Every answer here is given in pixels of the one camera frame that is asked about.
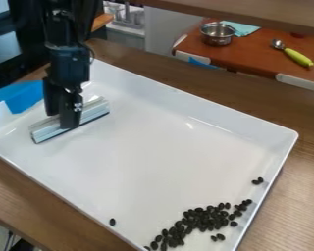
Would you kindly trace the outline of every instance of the white tray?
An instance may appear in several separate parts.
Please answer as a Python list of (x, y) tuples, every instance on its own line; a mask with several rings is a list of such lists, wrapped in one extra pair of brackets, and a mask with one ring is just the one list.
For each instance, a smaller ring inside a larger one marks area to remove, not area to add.
[(250, 198), (226, 241), (195, 231), (176, 249), (235, 250), (297, 133), (100, 61), (91, 79), (84, 100), (102, 95), (111, 113), (39, 145), (27, 128), (43, 104), (17, 117), (1, 104), (0, 157), (137, 249), (184, 210)]

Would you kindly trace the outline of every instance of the metal bowl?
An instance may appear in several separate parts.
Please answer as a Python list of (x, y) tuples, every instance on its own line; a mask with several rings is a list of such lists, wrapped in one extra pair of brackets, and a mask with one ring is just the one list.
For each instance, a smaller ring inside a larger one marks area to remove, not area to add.
[(218, 22), (205, 24), (200, 29), (202, 41), (210, 46), (223, 46), (232, 42), (232, 38), (236, 30), (229, 26)]

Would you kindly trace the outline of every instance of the metal scoop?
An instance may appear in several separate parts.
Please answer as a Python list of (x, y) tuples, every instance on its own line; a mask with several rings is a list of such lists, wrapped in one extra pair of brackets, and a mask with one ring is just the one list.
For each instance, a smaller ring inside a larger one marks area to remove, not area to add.
[(293, 60), (295, 60), (299, 65), (303, 67), (313, 67), (314, 63), (309, 58), (305, 57), (301, 53), (286, 48), (286, 46), (283, 44), (283, 42), (279, 39), (273, 39), (271, 41), (271, 45), (278, 50), (283, 50), (289, 57), (291, 57)]

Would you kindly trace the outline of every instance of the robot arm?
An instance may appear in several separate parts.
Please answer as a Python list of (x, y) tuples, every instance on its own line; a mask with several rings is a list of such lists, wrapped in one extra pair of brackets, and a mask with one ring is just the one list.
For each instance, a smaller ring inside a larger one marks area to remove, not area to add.
[(51, 63), (43, 80), (44, 103), (48, 116), (59, 114), (61, 129), (75, 128), (80, 122), (81, 84), (89, 81), (90, 65), (90, 49), (84, 41), (96, 9), (96, 0), (41, 0)]

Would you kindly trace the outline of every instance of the blue towel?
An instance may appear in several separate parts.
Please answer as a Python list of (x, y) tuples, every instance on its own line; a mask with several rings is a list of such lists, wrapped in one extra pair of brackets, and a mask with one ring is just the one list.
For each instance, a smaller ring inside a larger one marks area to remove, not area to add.
[(216, 66), (206, 65), (206, 64), (204, 64), (204, 63), (201, 63), (201, 62), (199, 62), (199, 61), (193, 59), (192, 57), (189, 57), (188, 62), (189, 62), (189, 63), (192, 63), (192, 64), (194, 64), (194, 65), (196, 65), (196, 66), (200, 66), (200, 67), (205, 67), (205, 68), (209, 68), (209, 69), (219, 69), (219, 68), (216, 67)]
[(19, 114), (43, 98), (43, 82), (27, 81), (0, 89), (0, 102), (5, 101), (13, 114)]
[(230, 25), (231, 27), (236, 29), (235, 35), (238, 37), (247, 36), (248, 34), (251, 34), (261, 28), (258, 26), (244, 25), (244, 24), (239, 24), (239, 23), (234, 23), (234, 22), (229, 22), (229, 21), (221, 21), (221, 24)]

